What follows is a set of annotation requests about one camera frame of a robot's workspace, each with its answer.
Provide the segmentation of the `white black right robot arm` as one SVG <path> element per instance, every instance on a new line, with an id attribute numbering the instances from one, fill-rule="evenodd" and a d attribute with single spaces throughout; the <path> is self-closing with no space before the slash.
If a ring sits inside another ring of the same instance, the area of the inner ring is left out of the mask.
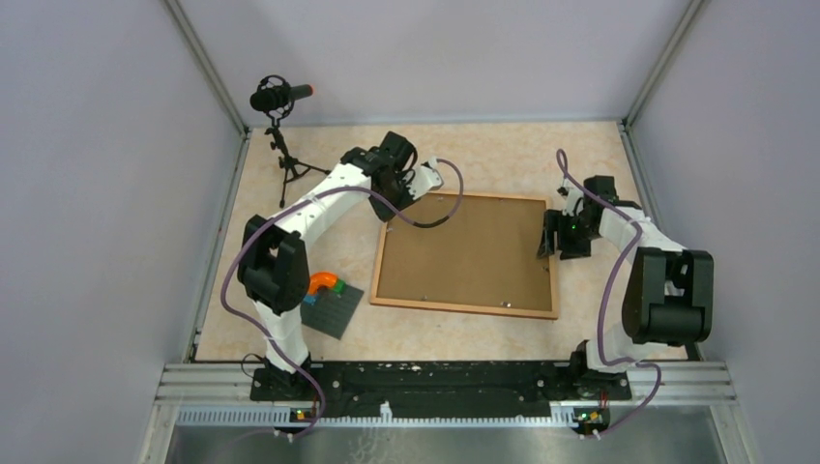
<path id="1" fill-rule="evenodd" d="M 619 198 L 611 176 L 582 184 L 566 179 L 558 188 L 563 209 L 543 217 L 539 257 L 588 257 L 591 244 L 605 239 L 619 255 L 614 269 L 630 264 L 621 319 L 607 327 L 605 312 L 614 279 L 601 298 L 596 334 L 580 342 L 565 366 L 549 368 L 541 382 L 592 398 L 633 366 L 645 366 L 665 347 L 705 340 L 712 329 L 714 258 L 664 235 L 640 205 Z"/>

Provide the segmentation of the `red wooden photo frame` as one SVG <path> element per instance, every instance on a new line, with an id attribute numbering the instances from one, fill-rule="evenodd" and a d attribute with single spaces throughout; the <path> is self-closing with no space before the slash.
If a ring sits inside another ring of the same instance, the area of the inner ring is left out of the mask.
<path id="1" fill-rule="evenodd" d="M 435 228 L 396 217 L 381 231 L 369 301 L 556 320 L 558 260 L 541 254 L 547 198 L 467 193 Z"/>

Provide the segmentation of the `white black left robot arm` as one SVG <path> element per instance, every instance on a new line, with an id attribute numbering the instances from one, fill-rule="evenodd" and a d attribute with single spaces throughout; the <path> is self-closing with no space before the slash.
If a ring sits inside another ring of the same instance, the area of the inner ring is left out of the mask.
<path id="1" fill-rule="evenodd" d="M 420 160 L 408 139 L 390 131 L 377 146 L 349 150 L 316 187 L 278 215 L 247 221 L 236 277 L 257 310 L 269 343 L 265 367 L 285 398 L 304 396 L 310 384 L 300 310 L 310 286 L 310 249 L 357 205 L 367 203 L 383 222 L 402 218 L 405 209 L 442 186 L 438 164 Z"/>

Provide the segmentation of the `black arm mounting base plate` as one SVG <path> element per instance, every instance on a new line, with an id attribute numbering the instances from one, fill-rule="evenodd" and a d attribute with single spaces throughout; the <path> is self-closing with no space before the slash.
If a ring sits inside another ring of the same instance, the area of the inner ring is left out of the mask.
<path id="1" fill-rule="evenodd" d="M 559 401 L 628 400 L 624 373 L 598 374 L 577 362 L 323 362 L 291 388 L 254 370 L 249 397 L 302 401 L 327 419 L 376 416 L 388 405 L 398 419 L 547 417 Z"/>

